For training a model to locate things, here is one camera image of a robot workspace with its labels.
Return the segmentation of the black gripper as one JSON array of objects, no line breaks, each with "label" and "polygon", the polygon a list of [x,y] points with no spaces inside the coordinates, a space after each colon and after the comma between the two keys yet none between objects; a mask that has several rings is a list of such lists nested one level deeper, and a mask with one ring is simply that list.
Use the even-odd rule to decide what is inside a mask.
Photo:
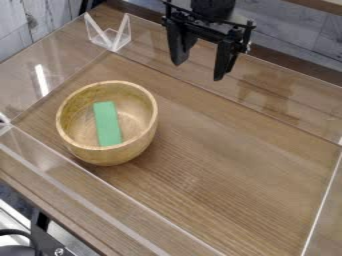
[{"label": "black gripper", "polygon": [[161,0],[165,7],[166,41],[172,63],[179,66],[189,57],[197,38],[219,41],[213,80],[231,72],[237,52],[249,50],[256,23],[235,10],[236,0]]}]

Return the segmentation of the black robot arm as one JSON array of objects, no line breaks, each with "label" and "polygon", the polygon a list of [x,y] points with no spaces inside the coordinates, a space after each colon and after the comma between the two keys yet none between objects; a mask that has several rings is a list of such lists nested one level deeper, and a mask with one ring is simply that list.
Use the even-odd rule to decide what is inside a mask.
[{"label": "black robot arm", "polygon": [[251,47],[255,22],[235,12],[236,0],[161,0],[165,7],[169,57],[179,66],[199,39],[216,45],[213,80],[231,72],[237,56]]}]

